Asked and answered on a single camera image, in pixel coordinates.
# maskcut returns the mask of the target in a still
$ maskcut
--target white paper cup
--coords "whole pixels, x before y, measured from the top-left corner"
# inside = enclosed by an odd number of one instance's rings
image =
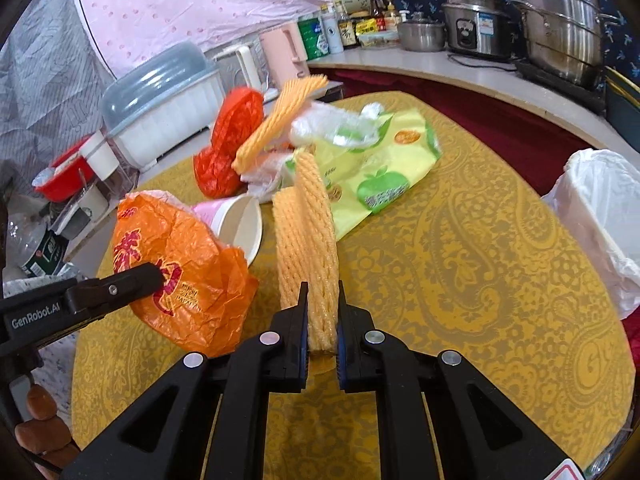
[[[211,200],[194,206],[193,211],[221,242],[241,248],[247,265],[251,265],[262,241],[262,213],[257,198],[239,195]]]
[[[100,130],[89,137],[78,151],[100,180],[107,180],[120,165]]]

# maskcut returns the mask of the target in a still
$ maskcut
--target trash can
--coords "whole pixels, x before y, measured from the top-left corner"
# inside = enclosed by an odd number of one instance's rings
[[[580,150],[542,197],[578,241],[624,319],[640,305],[640,171],[609,150]]]

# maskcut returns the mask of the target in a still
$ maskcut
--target orange paper bag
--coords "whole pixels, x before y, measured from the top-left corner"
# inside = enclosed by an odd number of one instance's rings
[[[131,303],[134,314],[187,351],[233,351],[258,287],[242,250],[220,242],[170,193],[130,193],[118,206],[113,271],[152,262],[164,287]]]

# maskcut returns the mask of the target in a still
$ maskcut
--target red plastic basket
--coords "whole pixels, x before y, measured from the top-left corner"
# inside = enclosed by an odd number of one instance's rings
[[[57,168],[65,162],[70,156],[75,154],[90,136],[85,136],[80,139],[71,148],[66,150],[65,153],[60,155],[56,160],[51,163],[52,168]],[[34,189],[42,193],[45,198],[52,202],[64,202],[68,198],[72,197],[75,193],[82,189],[82,178],[80,172],[84,176],[84,181],[89,182],[94,177],[94,170],[91,169],[82,156],[78,156],[62,173],[57,174],[46,184],[35,187]]]

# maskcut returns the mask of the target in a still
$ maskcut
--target silver screw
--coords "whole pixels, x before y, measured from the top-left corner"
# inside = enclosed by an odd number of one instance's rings
[[[380,330],[369,330],[364,335],[364,339],[372,345],[377,345],[385,340],[385,335]]]
[[[196,352],[192,352],[191,354],[185,355],[184,359],[182,360],[182,363],[187,368],[197,368],[203,362],[204,362],[204,357],[202,357],[202,354],[198,354]]]
[[[462,356],[455,350],[447,350],[442,353],[442,362],[449,366],[458,366],[462,362]]]
[[[260,334],[260,342],[263,345],[275,345],[280,341],[280,335],[277,332],[265,332]]]

